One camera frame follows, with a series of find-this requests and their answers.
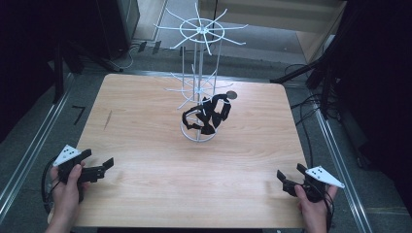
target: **gray floor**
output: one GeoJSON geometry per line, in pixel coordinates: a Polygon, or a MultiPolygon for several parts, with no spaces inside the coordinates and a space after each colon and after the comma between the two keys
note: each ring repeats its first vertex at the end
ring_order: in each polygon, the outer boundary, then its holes
{"type": "MultiPolygon", "coordinates": [[[[170,11],[179,9],[175,5],[177,2],[180,1],[168,1],[170,11]]],[[[165,16],[163,24],[166,22],[170,21],[165,16]]],[[[283,76],[290,64],[304,62],[303,55],[298,50],[297,41],[291,39],[292,32],[270,28],[251,28],[253,30],[233,35],[233,39],[247,41],[246,46],[249,47],[244,47],[244,50],[231,46],[224,48],[227,51],[223,52],[224,56],[219,68],[221,79],[268,82],[269,79],[283,76]]],[[[124,69],[125,74],[169,76],[169,72],[181,72],[182,58],[179,56],[179,52],[168,50],[176,43],[175,35],[162,34],[160,31],[157,39],[162,41],[162,48],[158,53],[153,54],[153,48],[146,48],[142,52],[133,50],[130,52],[130,56],[133,57],[131,65],[128,54],[113,62],[124,67],[130,65],[124,69]]],[[[206,58],[205,72],[215,68],[215,59],[216,56],[206,58]]],[[[9,208],[1,210],[0,232],[41,232],[47,227],[47,215],[40,197],[40,180],[43,169],[46,163],[53,156],[59,154],[66,144],[75,146],[78,143],[99,86],[105,75],[108,74],[104,69],[87,59],[84,59],[84,64],[86,68],[81,75],[70,75],[67,79],[66,87],[71,87],[67,89],[68,95],[64,98],[61,112],[55,118],[53,125],[49,127],[49,136],[35,141],[39,146],[36,150],[27,149],[30,149],[30,144],[36,138],[36,132],[41,128],[44,119],[53,107],[53,89],[50,89],[37,101],[8,138],[0,144],[2,160],[0,163],[0,184],[5,189],[15,184],[10,183],[10,180],[13,178],[14,171],[19,171],[20,161],[28,161],[28,168],[25,169],[27,171],[26,177],[22,177],[21,187],[16,187],[18,189],[17,195],[9,197],[9,200],[14,201],[10,202],[9,208]],[[73,106],[86,107],[85,113],[77,124],[75,121],[79,110],[73,106]]],[[[287,72],[296,68],[298,66],[292,66],[288,68],[287,72]]],[[[304,86],[305,80],[306,76],[301,75],[285,83],[291,105],[301,103],[310,95],[309,90],[304,86]]],[[[305,114],[312,109],[312,105],[305,105],[302,111],[305,114]]],[[[299,108],[293,109],[292,113],[294,120],[298,122],[300,120],[299,108]]],[[[364,171],[359,168],[354,149],[350,145],[342,125],[332,118],[326,122],[331,128],[334,142],[337,145],[337,148],[331,148],[330,143],[326,142],[325,132],[320,124],[322,121],[317,115],[307,118],[304,122],[310,138],[315,166],[322,165],[330,173],[339,177],[339,167],[333,159],[337,150],[347,170],[345,175],[349,176],[349,180],[345,180],[346,185],[351,184],[357,194],[354,197],[347,190],[339,190],[335,201],[333,227],[330,232],[410,232],[412,229],[411,217],[400,201],[392,181],[379,171],[364,171]],[[354,206],[352,202],[354,198],[360,200],[357,206],[354,206]],[[357,216],[362,213],[357,213],[357,210],[364,210],[365,221],[359,222],[357,216]]],[[[310,150],[302,124],[298,124],[296,129],[305,157],[309,161],[310,150]]],[[[1,204],[5,203],[4,199],[2,196],[1,204]]],[[[95,231],[94,228],[76,229],[76,232],[95,231]]],[[[263,232],[300,232],[300,229],[263,229],[263,232]]]]}

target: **gray carpet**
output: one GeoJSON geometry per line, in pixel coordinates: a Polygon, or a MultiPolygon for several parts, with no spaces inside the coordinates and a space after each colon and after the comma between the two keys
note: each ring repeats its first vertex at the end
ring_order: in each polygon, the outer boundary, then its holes
{"type": "MultiPolygon", "coordinates": [[[[160,50],[153,54],[153,49],[147,48],[143,52],[133,50],[131,55],[133,64],[124,69],[125,74],[148,74],[152,72],[181,72],[181,57],[177,51],[160,50]]],[[[205,61],[205,73],[214,69],[216,57],[209,57],[205,61]]],[[[116,61],[120,66],[128,66],[128,55],[116,61]]],[[[81,75],[74,76],[73,87],[67,98],[64,108],[56,123],[51,129],[49,137],[42,145],[37,159],[34,161],[27,178],[17,194],[13,205],[0,225],[0,232],[42,232],[47,227],[47,215],[43,209],[40,196],[41,175],[46,163],[66,145],[75,146],[86,124],[87,116],[93,105],[103,78],[107,71],[84,58],[85,70],[81,75]],[[86,111],[75,124],[79,116],[79,109],[73,106],[86,107],[86,111]]],[[[269,79],[281,77],[290,64],[267,62],[243,58],[222,57],[219,75],[237,77],[247,82],[268,82],[269,79]]],[[[285,84],[291,105],[302,102],[309,91],[303,82],[306,76],[302,75],[285,84]]],[[[1,156],[1,184],[5,186],[11,174],[23,157],[25,150],[35,136],[42,120],[52,106],[53,90],[45,93],[19,122],[9,137],[0,145],[1,156]]],[[[308,113],[311,105],[303,106],[303,113],[308,113]]],[[[292,110],[295,122],[300,120],[299,108],[292,110]]],[[[412,229],[412,220],[406,213],[392,182],[379,171],[364,171],[358,167],[354,151],[348,142],[347,136],[338,121],[331,119],[333,133],[345,157],[345,163],[352,176],[356,190],[365,206],[367,217],[374,232],[408,232],[412,229]]],[[[336,176],[335,166],[330,158],[323,132],[315,116],[305,120],[305,126],[312,145],[314,164],[322,165],[336,176]]],[[[305,157],[309,163],[309,148],[302,124],[297,126],[300,142],[305,157]]],[[[76,232],[96,232],[95,228],[78,228],[76,232]]],[[[266,233],[300,232],[300,229],[263,229],[266,233]]],[[[330,232],[358,232],[352,208],[348,203],[344,191],[339,190],[335,201],[335,215],[330,232]]]]}

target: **rotating display stand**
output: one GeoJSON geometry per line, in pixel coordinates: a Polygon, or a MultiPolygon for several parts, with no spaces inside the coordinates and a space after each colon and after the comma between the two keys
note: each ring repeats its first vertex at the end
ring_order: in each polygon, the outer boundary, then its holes
{"type": "MultiPolygon", "coordinates": [[[[158,29],[167,29],[167,30],[177,30],[180,31],[184,39],[178,43],[175,47],[172,47],[171,49],[176,49],[183,45],[186,42],[193,42],[194,43],[194,52],[193,52],[193,63],[191,64],[191,71],[192,74],[185,74],[185,47],[181,48],[182,51],[182,74],[181,75],[175,75],[172,73],[172,76],[179,81],[182,82],[182,86],[180,89],[174,89],[174,88],[165,88],[168,91],[177,91],[181,92],[182,95],[185,97],[185,101],[178,107],[178,109],[181,109],[184,107],[187,103],[193,103],[195,104],[194,108],[191,108],[192,111],[184,112],[182,115],[182,122],[181,122],[181,130],[182,133],[190,140],[195,141],[195,142],[206,142],[215,137],[215,135],[218,132],[218,128],[215,127],[213,130],[213,133],[207,133],[204,134],[204,130],[200,128],[204,128],[206,125],[203,121],[199,119],[199,117],[196,117],[198,114],[205,114],[204,109],[202,106],[205,104],[205,102],[212,101],[212,98],[216,96],[216,89],[217,88],[222,88],[222,87],[229,87],[232,86],[232,84],[229,85],[224,85],[224,86],[216,86],[216,79],[218,76],[218,68],[219,68],[219,61],[221,57],[221,46],[222,46],[222,41],[228,41],[232,44],[235,45],[245,45],[246,43],[239,43],[230,39],[227,39],[225,37],[225,30],[235,30],[235,29],[242,29],[245,28],[248,25],[244,26],[239,26],[239,27],[223,27],[220,23],[218,23],[218,20],[224,16],[226,13],[227,9],[224,10],[224,12],[216,17],[215,19],[211,20],[208,18],[202,18],[199,15],[199,12],[197,10],[197,5],[194,4],[194,8],[196,10],[196,15],[197,17],[190,18],[190,19],[183,19],[181,17],[178,17],[177,15],[171,13],[167,8],[166,11],[169,13],[171,16],[178,18],[179,20],[182,21],[179,27],[164,27],[164,26],[157,26],[155,25],[156,28],[158,29]],[[210,46],[214,43],[219,42],[218,45],[218,54],[217,54],[217,62],[216,62],[216,69],[215,71],[208,76],[203,75],[203,57],[205,51],[209,55],[212,55],[210,46]],[[187,126],[184,124],[184,121],[187,121],[187,123],[191,124],[196,124],[200,128],[194,128],[196,132],[190,133],[189,129],[187,126]]],[[[229,94],[232,98],[236,98],[236,93],[234,91],[231,91],[231,94],[229,94]]],[[[229,105],[228,101],[224,101],[220,99],[219,101],[223,102],[224,105],[229,105]]]]}

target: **person's left hand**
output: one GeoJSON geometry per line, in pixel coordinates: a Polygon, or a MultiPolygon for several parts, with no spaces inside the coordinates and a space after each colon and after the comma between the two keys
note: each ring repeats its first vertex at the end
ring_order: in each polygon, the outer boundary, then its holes
{"type": "MultiPolygon", "coordinates": [[[[51,168],[52,186],[55,186],[52,191],[54,213],[47,232],[70,232],[80,212],[77,181],[84,166],[82,161],[82,166],[78,164],[73,167],[67,184],[58,181],[58,168],[51,168]]],[[[88,183],[83,183],[83,186],[86,189],[88,183]]]]}

